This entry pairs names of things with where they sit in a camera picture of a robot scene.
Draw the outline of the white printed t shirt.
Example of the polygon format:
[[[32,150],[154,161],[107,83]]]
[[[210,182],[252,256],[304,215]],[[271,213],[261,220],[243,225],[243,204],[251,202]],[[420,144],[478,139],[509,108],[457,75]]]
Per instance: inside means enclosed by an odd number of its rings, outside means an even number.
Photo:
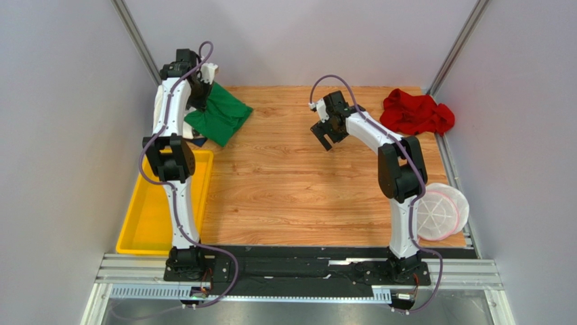
[[[152,124],[153,130],[156,129],[156,125],[159,123],[159,121],[161,119],[161,108],[162,108],[162,103],[163,103],[163,96],[164,96],[163,86],[159,85],[157,92],[156,92],[155,100],[154,100],[154,118],[153,118],[153,124]],[[190,126],[189,124],[187,124],[184,120],[182,120],[181,126],[182,126],[183,137],[187,140],[193,140],[194,139],[193,127]]]

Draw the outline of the yellow plastic bin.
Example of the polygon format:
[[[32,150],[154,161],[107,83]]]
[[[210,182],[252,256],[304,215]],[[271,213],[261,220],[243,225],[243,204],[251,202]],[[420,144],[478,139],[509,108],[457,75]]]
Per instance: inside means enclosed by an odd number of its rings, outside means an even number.
[[[192,176],[190,200],[197,230],[202,232],[214,153],[193,151],[196,171]],[[172,247],[172,224],[165,191],[139,176],[131,197],[116,252],[123,255],[164,256]]]

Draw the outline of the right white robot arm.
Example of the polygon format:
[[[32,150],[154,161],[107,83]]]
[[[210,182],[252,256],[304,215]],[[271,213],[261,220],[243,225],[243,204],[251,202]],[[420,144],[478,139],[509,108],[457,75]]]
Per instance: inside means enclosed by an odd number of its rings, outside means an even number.
[[[379,187],[391,209],[388,261],[400,271],[416,268],[420,259],[414,207],[424,194],[427,181],[419,140],[386,129],[363,108],[349,105],[341,91],[308,105],[320,119],[310,130],[325,150],[351,135],[377,155]]]

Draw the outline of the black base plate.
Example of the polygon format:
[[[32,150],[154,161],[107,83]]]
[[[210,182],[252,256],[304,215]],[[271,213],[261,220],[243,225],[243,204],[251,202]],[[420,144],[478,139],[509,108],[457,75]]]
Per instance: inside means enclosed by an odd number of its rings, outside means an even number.
[[[376,285],[430,285],[432,263],[438,260],[422,252],[420,265],[400,271],[388,262],[384,246],[219,245],[202,252],[204,270],[169,271],[166,260],[163,279],[204,284],[215,295],[233,284],[229,297],[364,298]]]

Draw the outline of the green t shirt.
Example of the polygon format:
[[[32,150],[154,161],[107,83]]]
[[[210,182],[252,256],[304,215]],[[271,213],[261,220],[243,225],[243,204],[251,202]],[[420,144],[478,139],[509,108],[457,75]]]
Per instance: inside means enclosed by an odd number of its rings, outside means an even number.
[[[225,147],[252,112],[250,106],[214,82],[205,110],[188,113],[184,122],[207,139]]]

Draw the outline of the aluminium frame post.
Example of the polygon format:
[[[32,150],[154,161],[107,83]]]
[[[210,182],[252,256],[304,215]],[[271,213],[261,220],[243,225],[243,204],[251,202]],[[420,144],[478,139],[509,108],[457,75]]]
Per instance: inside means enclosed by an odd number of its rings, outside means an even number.
[[[454,64],[456,63],[460,53],[462,52],[469,38],[473,34],[476,26],[482,19],[484,12],[486,11],[489,4],[491,4],[491,0],[478,0],[475,2],[475,5],[473,6],[471,13],[469,14],[468,18],[463,24],[463,27],[461,28],[459,34],[457,35],[457,38],[452,44],[452,47],[450,48],[450,51],[448,52],[441,67],[436,73],[435,78],[433,79],[430,87],[427,89],[427,95],[431,95],[432,97],[436,96],[437,92],[442,87],[447,76],[450,74],[450,71],[454,66]]]
[[[142,59],[146,70],[148,71],[149,75],[152,77],[152,80],[157,84],[160,85],[162,83],[160,74],[157,69],[157,65],[152,57],[148,46],[137,26],[136,21],[134,20],[131,11],[124,0],[111,0],[110,1],[115,8],[118,17],[120,18],[121,22],[123,23],[129,37],[131,38],[137,52]]]

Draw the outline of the red t shirt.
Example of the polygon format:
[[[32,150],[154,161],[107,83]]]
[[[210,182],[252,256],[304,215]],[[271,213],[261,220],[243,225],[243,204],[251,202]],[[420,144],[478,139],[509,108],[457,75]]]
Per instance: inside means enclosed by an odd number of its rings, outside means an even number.
[[[396,133],[444,135],[455,124],[454,113],[445,104],[437,104],[430,95],[410,95],[394,89],[383,100],[380,123]]]

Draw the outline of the blue t shirt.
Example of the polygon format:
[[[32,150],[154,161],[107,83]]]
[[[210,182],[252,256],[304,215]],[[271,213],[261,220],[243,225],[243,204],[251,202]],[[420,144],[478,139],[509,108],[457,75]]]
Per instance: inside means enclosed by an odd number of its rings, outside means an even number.
[[[190,140],[192,144],[194,144],[195,146],[201,148],[203,147],[206,142],[208,141],[208,139],[204,136],[199,136],[199,137],[194,137],[193,139]]]

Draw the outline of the left aluminium frame post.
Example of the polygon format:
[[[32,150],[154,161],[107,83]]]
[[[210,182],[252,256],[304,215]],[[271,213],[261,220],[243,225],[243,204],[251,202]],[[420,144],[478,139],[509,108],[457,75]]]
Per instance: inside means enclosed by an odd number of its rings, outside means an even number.
[[[160,74],[157,69],[157,65],[152,57],[148,46],[137,26],[136,21],[134,20],[131,11],[124,0],[111,0],[110,1],[115,8],[118,17],[120,18],[121,22],[123,23],[129,37],[131,38],[137,52],[142,59],[146,70],[148,71],[149,75],[152,77],[152,80],[157,84],[160,85],[162,83]]]

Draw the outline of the right aluminium frame post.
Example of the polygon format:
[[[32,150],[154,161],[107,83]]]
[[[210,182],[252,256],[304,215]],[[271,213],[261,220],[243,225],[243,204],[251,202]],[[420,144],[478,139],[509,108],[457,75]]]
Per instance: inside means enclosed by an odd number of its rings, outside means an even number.
[[[452,44],[452,47],[450,48],[450,51],[448,52],[441,67],[436,73],[435,78],[433,79],[430,87],[427,89],[427,95],[431,95],[432,97],[436,96],[437,92],[442,87],[447,76],[450,74],[450,71],[454,66],[454,64],[456,63],[460,53],[462,52],[469,38],[473,34],[476,26],[482,19],[484,12],[486,11],[489,4],[491,4],[491,0],[478,0],[475,2],[475,5],[473,6],[471,13],[469,14],[468,18],[463,24],[463,27],[461,28],[459,34],[457,35],[457,38]]]

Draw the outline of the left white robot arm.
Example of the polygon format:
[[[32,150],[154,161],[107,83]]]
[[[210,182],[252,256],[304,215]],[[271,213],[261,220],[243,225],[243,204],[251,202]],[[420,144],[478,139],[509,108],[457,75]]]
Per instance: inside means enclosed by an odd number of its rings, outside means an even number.
[[[216,65],[191,49],[178,49],[175,60],[159,72],[162,83],[154,103],[153,134],[143,139],[140,158],[148,161],[155,176],[152,183],[164,188],[169,203],[173,233],[167,259],[169,271],[205,269],[191,201],[196,161],[186,136],[193,132],[184,117],[205,110],[216,71]]]

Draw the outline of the white pink round basket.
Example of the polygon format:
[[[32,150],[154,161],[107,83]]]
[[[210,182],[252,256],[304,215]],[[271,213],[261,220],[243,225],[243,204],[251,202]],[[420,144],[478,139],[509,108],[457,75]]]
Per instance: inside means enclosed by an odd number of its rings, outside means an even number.
[[[469,219],[469,202],[458,189],[430,183],[420,199],[417,235],[428,241],[440,241],[463,230]]]

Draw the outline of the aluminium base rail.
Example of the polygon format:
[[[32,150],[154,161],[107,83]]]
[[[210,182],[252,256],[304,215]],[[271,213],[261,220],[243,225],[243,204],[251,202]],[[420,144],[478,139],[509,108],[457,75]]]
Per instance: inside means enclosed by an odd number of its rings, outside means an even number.
[[[160,257],[107,254],[102,259],[83,324],[102,324],[111,299],[171,301],[244,301],[279,303],[366,303],[392,308],[401,295],[415,295],[426,309],[433,305],[427,293],[441,298],[448,291],[480,293],[495,324],[513,324],[513,314],[496,264],[485,259],[425,259],[404,282],[388,280],[384,259],[305,259],[302,267],[317,268],[318,276],[294,272],[289,276],[236,274],[230,261],[219,262],[214,278],[166,281]]]

